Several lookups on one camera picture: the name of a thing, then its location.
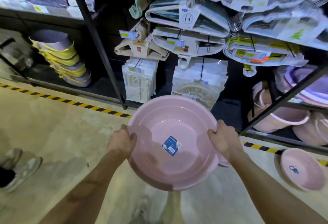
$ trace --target sneaker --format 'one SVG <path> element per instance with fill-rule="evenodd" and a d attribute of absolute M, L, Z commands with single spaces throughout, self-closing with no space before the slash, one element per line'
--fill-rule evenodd
<path fill-rule="evenodd" d="M 4 187 L 6 193 L 11 193 L 18 188 L 26 179 L 32 176 L 40 167 L 42 158 L 34 157 L 27 161 L 22 167 L 14 169 L 16 173 L 14 179 Z"/>
<path fill-rule="evenodd" d="M 5 154 L 5 158 L 0 162 L 0 167 L 11 170 L 15 167 L 22 155 L 22 149 L 11 149 Z"/>

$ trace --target blue product label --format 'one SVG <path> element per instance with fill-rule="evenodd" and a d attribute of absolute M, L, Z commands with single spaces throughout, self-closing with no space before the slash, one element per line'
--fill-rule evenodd
<path fill-rule="evenodd" d="M 171 156 L 174 156 L 174 154 L 177 153 L 178 149 L 181 147 L 181 144 L 172 136 L 170 136 L 164 144 L 162 144 L 162 147 L 169 153 Z"/>
<path fill-rule="evenodd" d="M 295 166 L 289 166 L 289 169 L 294 172 L 295 174 L 299 174 L 298 169 Z"/>

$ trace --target pink basin on floor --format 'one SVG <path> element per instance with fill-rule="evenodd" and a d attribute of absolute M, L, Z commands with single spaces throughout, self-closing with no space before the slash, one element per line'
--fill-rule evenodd
<path fill-rule="evenodd" d="M 189 189 L 223 159 L 207 135 L 208 129 L 216 128 L 214 116 L 196 101 L 174 95 L 155 98 L 142 105 L 129 121 L 129 132 L 138 136 L 129 164 L 155 188 Z M 175 140 L 181 144 L 177 149 L 170 146 Z"/>
<path fill-rule="evenodd" d="M 322 165 L 301 149 L 290 148 L 284 151 L 281 155 L 281 169 L 302 190 L 321 190 L 326 184 Z"/>

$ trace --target concrete floor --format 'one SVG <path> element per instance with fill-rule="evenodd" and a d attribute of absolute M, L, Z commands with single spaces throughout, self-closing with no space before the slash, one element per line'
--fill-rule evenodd
<path fill-rule="evenodd" d="M 23 83 L 0 83 L 30 89 L 115 111 L 121 107 Z M 0 192 L 1 224 L 36 224 L 98 163 L 113 131 L 129 119 L 0 88 L 0 154 L 20 147 L 20 163 L 43 157 L 38 172 L 15 192 Z M 283 146 L 242 137 L 243 141 L 277 149 Z M 302 192 L 282 177 L 278 157 L 244 148 L 262 169 L 328 220 L 328 185 L 320 192 Z M 314 155 L 327 160 L 328 157 Z M 182 193 L 167 193 L 146 185 L 125 161 L 115 173 L 97 224 L 137 223 L 140 211 L 151 224 L 263 223 L 233 168 L 218 167 L 207 179 Z"/>

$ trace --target stacked plastic bucket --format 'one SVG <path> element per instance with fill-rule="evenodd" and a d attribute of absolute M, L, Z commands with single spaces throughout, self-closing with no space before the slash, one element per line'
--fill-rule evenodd
<path fill-rule="evenodd" d="M 74 43 L 61 31 L 39 30 L 30 36 L 33 46 L 50 63 L 58 76 L 76 87 L 91 83 L 90 71 L 77 54 Z"/>

